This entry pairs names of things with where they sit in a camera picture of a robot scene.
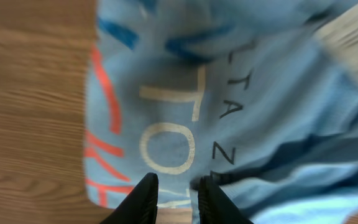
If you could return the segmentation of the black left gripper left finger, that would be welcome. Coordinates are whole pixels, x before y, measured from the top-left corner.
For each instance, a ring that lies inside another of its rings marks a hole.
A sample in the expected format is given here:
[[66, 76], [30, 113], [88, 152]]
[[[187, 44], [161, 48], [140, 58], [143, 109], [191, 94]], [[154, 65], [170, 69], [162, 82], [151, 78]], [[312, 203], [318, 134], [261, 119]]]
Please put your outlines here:
[[157, 202], [158, 176], [150, 172], [100, 224], [155, 224]]

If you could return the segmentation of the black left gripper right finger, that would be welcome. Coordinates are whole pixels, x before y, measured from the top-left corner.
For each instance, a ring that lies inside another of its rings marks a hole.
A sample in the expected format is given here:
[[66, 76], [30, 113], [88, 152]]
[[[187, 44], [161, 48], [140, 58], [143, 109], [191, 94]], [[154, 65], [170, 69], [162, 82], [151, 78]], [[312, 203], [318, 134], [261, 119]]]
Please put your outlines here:
[[198, 209], [201, 224], [253, 224], [209, 176], [200, 179]]

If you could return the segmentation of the light blue printed t-shirt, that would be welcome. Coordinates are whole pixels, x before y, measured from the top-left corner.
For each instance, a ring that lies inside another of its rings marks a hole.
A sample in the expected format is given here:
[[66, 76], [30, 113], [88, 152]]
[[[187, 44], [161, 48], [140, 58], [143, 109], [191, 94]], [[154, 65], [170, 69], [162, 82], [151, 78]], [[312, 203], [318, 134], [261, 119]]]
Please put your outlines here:
[[86, 79], [88, 198], [148, 172], [196, 208], [210, 175], [256, 223], [358, 213], [358, 83], [315, 37], [354, 0], [100, 0]]

